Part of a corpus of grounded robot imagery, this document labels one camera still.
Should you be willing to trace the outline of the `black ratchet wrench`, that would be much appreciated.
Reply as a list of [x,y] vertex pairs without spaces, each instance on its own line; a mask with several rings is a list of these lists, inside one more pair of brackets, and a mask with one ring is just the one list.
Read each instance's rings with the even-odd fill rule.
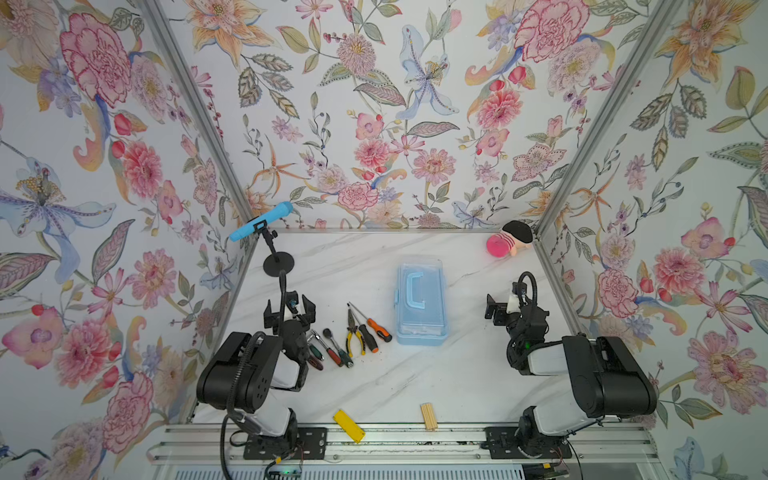
[[340,345],[337,343],[336,339],[334,338],[329,328],[323,329],[323,336],[331,342],[335,353],[341,360],[342,365],[345,366],[346,368],[353,368],[354,362],[352,361],[349,354],[344,349],[342,349]]

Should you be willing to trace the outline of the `blue plastic tool box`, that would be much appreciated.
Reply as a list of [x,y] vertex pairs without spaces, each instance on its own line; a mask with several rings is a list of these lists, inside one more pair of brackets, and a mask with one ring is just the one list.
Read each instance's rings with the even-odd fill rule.
[[398,266],[394,297],[396,339],[402,345],[440,346],[449,336],[443,264],[436,257],[406,257]]

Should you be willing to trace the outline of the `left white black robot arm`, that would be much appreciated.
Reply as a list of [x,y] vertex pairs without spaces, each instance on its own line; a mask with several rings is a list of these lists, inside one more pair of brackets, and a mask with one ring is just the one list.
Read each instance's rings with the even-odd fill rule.
[[196,386],[197,401],[226,413],[257,445],[274,451],[296,447],[295,412],[271,392],[300,391],[313,358],[307,334],[316,321],[316,305],[288,292],[279,312],[265,309],[266,331],[231,333],[205,367]]

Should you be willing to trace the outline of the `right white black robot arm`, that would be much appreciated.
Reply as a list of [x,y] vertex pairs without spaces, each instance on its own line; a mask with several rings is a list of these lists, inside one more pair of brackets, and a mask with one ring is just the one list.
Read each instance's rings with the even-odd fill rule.
[[622,339],[577,334],[548,341],[548,316],[538,304],[538,285],[529,271],[512,283],[507,301],[486,296],[485,318],[509,335],[510,367],[524,376],[566,380],[563,388],[523,411],[502,445],[513,444],[524,456],[541,456],[607,416],[624,419],[655,412],[656,388]]

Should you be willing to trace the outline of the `black orange screwdriver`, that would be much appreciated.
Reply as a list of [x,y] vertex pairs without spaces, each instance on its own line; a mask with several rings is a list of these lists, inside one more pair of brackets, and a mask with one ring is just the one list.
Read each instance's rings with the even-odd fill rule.
[[379,348],[373,335],[368,331],[367,327],[357,318],[357,315],[355,313],[352,313],[352,318],[355,324],[357,325],[359,332],[361,333],[361,336],[364,341],[364,344],[366,345],[366,348],[371,353],[377,353],[379,351]]

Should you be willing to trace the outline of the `pink plush toy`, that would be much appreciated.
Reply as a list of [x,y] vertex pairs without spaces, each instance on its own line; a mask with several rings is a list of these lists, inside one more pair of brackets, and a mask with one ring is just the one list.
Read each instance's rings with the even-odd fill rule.
[[513,220],[488,238],[486,250],[496,258],[515,256],[520,250],[530,247],[533,240],[532,228],[525,222]]

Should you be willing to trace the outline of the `blue microphone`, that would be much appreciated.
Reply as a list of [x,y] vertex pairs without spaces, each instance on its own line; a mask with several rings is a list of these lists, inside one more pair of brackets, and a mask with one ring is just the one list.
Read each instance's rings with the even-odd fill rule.
[[245,223],[243,226],[239,227],[229,236],[229,239],[232,242],[240,241],[254,234],[258,230],[267,227],[271,223],[287,217],[292,212],[293,212],[293,205],[291,202],[288,202],[288,201],[281,202],[277,206],[275,206],[273,209],[267,211],[266,213],[250,220],[249,222]]

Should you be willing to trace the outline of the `yellow utility knife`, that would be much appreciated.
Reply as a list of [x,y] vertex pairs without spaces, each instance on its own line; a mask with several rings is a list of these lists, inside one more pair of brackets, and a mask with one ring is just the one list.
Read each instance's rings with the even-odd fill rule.
[[365,438],[366,432],[344,410],[339,409],[333,415],[333,420],[354,443],[360,444]]

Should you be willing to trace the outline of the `wooden block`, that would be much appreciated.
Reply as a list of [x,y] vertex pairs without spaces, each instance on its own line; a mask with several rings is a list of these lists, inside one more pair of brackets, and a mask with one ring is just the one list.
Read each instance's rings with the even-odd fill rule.
[[423,403],[420,405],[420,411],[425,429],[427,431],[436,431],[438,429],[438,422],[433,405],[431,403]]

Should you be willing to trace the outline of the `dark red handled screwdriver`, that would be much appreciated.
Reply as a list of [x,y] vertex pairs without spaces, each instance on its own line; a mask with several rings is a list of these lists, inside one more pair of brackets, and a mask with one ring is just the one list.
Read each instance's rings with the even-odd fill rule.
[[321,362],[319,359],[315,358],[313,355],[310,355],[310,356],[308,357],[308,359],[307,359],[307,362],[308,362],[308,363],[309,363],[309,364],[310,364],[310,365],[311,365],[313,368],[315,368],[315,369],[316,369],[316,370],[318,370],[318,371],[322,371],[322,370],[324,369],[324,366],[323,366],[322,362]]

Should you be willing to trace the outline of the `yellow handled pliers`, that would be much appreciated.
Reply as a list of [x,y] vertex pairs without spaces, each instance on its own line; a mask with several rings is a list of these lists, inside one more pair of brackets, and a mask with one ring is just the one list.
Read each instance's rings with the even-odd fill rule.
[[360,355],[366,354],[366,345],[363,340],[362,334],[359,331],[358,322],[355,318],[355,314],[350,306],[347,307],[347,340],[346,340],[346,353],[350,358],[353,357],[353,346],[355,343],[359,344]]

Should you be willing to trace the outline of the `orange handled screwdriver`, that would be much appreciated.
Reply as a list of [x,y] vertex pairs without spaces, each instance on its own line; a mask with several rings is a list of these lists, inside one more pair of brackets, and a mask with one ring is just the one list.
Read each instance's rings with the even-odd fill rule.
[[352,304],[351,302],[348,303],[348,305],[356,312],[359,313],[364,317],[366,320],[366,324],[373,329],[375,334],[385,342],[389,343],[392,341],[393,337],[390,334],[390,332],[384,328],[383,326],[379,325],[375,320],[373,320],[371,317],[366,316],[357,306]]

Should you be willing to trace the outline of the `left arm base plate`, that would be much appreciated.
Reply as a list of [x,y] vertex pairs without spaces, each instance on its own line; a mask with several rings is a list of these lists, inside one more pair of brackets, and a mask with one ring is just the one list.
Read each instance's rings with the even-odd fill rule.
[[290,427],[283,436],[249,436],[245,443],[245,460],[272,461],[290,457],[297,460],[323,460],[328,445],[328,429],[323,427]]

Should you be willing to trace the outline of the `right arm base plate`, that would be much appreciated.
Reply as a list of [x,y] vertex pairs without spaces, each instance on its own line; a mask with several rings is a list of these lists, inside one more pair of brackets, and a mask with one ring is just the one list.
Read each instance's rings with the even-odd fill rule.
[[518,427],[486,427],[480,448],[490,452],[494,460],[571,459],[572,451],[565,437],[550,437],[534,432],[531,436]]

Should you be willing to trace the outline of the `aluminium front rail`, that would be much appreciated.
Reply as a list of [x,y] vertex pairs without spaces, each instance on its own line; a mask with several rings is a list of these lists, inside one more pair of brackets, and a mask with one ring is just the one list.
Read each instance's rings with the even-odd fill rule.
[[[515,447],[501,453],[486,438],[490,427],[484,423],[440,423],[427,431],[419,423],[364,423],[363,440],[354,442],[338,425],[325,423],[324,457],[313,459],[307,452],[295,453],[285,464],[362,465],[362,464],[484,464],[494,462],[534,463]],[[153,466],[219,464],[219,446],[231,466],[248,465],[245,448],[220,437],[217,424],[189,424],[165,427],[159,442],[150,447],[146,457]],[[539,462],[569,467],[592,464],[658,464],[660,462],[650,435],[638,424],[603,422],[571,436],[554,452],[537,458]]]

